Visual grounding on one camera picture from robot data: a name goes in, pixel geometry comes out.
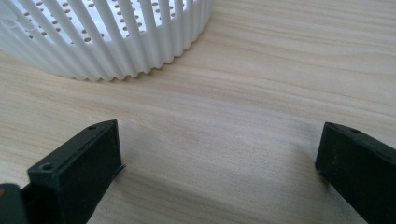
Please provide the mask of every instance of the wooden surface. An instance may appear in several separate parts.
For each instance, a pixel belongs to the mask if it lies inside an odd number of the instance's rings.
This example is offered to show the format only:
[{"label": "wooden surface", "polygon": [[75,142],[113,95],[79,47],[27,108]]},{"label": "wooden surface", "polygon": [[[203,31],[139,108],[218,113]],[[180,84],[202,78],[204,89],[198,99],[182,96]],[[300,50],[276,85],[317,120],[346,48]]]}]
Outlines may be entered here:
[{"label": "wooden surface", "polygon": [[394,1],[216,1],[139,78],[76,81],[0,52],[0,182],[117,119],[127,167],[90,223],[365,223],[318,177],[324,121],[396,147]]}]

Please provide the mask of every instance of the wooden table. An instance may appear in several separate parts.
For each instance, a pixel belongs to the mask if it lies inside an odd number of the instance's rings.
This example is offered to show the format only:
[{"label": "wooden table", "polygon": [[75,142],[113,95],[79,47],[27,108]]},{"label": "wooden table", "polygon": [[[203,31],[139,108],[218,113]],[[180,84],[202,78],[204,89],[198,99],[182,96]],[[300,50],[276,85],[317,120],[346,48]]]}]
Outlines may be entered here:
[{"label": "wooden table", "polygon": [[0,53],[0,182],[117,119],[127,167],[90,223],[365,223],[314,162],[324,121],[396,147],[396,3],[216,1],[139,78],[56,77]]}]

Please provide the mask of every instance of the ribbed basket side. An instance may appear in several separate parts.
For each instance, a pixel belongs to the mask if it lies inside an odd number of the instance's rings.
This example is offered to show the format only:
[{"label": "ribbed basket side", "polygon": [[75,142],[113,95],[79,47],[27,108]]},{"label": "ribbed basket side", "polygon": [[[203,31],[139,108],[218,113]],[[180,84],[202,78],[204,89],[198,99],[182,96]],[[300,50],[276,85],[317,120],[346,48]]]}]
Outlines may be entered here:
[{"label": "ribbed basket side", "polygon": [[0,6],[16,17],[0,18],[4,51],[55,75],[111,80],[180,56],[204,30],[213,0],[20,0],[18,6],[0,0]]}]

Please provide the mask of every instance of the basket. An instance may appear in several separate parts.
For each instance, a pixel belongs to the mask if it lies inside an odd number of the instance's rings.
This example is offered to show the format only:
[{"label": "basket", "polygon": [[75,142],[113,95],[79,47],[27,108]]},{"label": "basket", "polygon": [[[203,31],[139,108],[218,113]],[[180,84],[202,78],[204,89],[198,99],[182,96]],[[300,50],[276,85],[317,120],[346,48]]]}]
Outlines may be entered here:
[{"label": "basket", "polygon": [[137,77],[188,49],[213,0],[0,0],[0,48],[77,79]]}]

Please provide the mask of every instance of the black object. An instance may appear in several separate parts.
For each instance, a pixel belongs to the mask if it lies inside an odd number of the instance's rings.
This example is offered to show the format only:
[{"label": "black object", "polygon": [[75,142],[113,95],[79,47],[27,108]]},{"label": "black object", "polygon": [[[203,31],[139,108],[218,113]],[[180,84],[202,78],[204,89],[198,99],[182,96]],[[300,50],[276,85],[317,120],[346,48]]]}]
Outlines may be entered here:
[{"label": "black object", "polygon": [[316,168],[368,223],[396,223],[395,149],[326,122]]},{"label": "black object", "polygon": [[86,223],[123,167],[117,121],[94,124],[32,166],[22,190],[0,185],[0,223]]}]

